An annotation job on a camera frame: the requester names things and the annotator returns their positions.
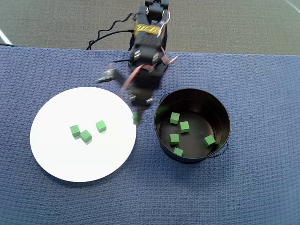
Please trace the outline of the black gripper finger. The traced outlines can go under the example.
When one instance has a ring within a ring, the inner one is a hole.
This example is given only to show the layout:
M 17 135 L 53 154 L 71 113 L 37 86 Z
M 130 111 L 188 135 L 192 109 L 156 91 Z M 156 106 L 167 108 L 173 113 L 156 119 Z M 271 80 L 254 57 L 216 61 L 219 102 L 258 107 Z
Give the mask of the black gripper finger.
M 137 118 L 138 118 L 138 119 L 142 119 L 142 117 L 143 117 L 143 112 L 144 112 L 145 110 L 147 110 L 147 107 L 146 107 L 146 106 L 137 106 L 136 109 L 137 109 Z

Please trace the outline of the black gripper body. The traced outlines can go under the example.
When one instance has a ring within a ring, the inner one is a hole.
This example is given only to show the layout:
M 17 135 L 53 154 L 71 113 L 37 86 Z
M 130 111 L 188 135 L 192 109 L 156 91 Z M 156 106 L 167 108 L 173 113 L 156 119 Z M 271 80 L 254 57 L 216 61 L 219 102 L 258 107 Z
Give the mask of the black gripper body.
M 154 89 L 129 87 L 129 98 L 133 106 L 148 109 L 154 101 Z

